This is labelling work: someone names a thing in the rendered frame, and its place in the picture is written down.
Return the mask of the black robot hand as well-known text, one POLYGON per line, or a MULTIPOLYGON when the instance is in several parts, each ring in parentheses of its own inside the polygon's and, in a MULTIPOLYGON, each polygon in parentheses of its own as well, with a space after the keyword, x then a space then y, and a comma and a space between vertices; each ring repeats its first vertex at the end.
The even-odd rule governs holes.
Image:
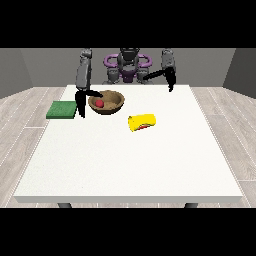
POLYGON ((168 83, 169 91, 172 91, 174 85, 176 84, 176 72, 173 67, 167 67, 166 69, 158 70, 153 73, 149 73, 148 75, 144 76, 144 80, 153 79, 159 76, 164 76, 168 83))
POLYGON ((93 96, 93 97, 100 97, 102 98, 103 95, 98 91, 93 90, 78 90, 75 93, 75 101, 79 111, 79 115, 84 118, 85 117, 85 106, 86 106, 86 97, 93 96))

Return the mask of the green square pad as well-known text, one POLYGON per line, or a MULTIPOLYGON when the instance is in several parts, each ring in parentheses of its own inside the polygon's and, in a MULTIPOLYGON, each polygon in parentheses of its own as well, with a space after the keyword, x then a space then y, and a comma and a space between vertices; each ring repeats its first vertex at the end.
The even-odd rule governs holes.
POLYGON ((47 119, 73 119, 76 114, 75 101, 54 101, 47 114, 47 119))

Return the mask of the brown wooden bowl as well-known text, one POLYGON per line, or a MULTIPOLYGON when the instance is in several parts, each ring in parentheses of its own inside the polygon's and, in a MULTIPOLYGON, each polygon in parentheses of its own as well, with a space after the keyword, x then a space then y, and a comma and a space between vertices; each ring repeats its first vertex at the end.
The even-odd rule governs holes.
POLYGON ((88 99, 88 104, 91 109, 101 115, 111 115, 118 112, 124 104, 124 96, 117 91, 105 90, 101 91, 103 95, 102 98, 90 96, 88 99), (96 101, 102 100, 104 106, 102 108, 96 106, 96 101))

